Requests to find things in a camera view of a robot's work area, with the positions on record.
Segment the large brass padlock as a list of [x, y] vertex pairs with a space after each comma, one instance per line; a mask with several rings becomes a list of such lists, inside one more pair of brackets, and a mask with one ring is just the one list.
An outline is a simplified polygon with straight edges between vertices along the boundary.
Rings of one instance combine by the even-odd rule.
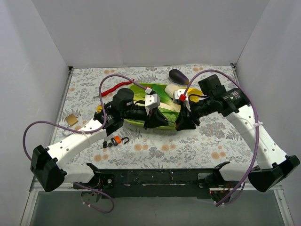
[[[65, 127], [66, 127], [66, 128], [69, 128], [69, 129], [72, 129], [72, 127], [73, 127], [75, 124], [78, 123], [78, 119], [77, 119], [77, 117], [76, 117], [74, 114], [71, 113], [70, 115], [68, 115], [68, 116], [65, 117], [65, 122], [66, 122]], [[68, 130], [68, 129], [63, 129], [63, 131], [62, 131], [62, 135], [63, 135], [64, 137], [68, 137], [68, 136], [70, 136], [71, 134], [73, 134], [73, 132], [70, 131], [70, 130]]]

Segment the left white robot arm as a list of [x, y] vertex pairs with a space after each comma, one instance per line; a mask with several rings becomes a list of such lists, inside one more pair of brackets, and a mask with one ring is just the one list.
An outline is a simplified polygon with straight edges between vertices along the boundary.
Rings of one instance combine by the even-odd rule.
[[120, 89], [112, 101], [106, 103], [99, 113], [95, 113], [87, 125], [77, 133], [46, 148], [38, 146], [33, 150], [31, 171], [44, 191], [51, 192], [63, 183], [82, 183], [96, 188], [101, 183], [99, 169], [91, 163], [67, 166], [75, 155], [93, 143], [102, 140], [120, 129], [125, 119], [144, 122], [144, 128], [167, 126], [168, 119], [160, 112], [159, 95], [146, 89], [143, 105], [134, 104], [134, 92]]

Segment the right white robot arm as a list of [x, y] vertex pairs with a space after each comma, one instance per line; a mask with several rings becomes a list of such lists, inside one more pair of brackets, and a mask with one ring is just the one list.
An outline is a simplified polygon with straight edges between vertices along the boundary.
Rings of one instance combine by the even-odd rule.
[[297, 156], [289, 156], [270, 137], [265, 128], [255, 119], [248, 97], [239, 88], [229, 91], [220, 83], [216, 74], [199, 81], [206, 96], [198, 102], [189, 100], [183, 89], [174, 92], [174, 100], [180, 104], [180, 113], [175, 122], [177, 131], [195, 129], [200, 118], [220, 113], [230, 122], [250, 149], [257, 150], [256, 162], [245, 178], [260, 192], [266, 192], [288, 177], [300, 164]]

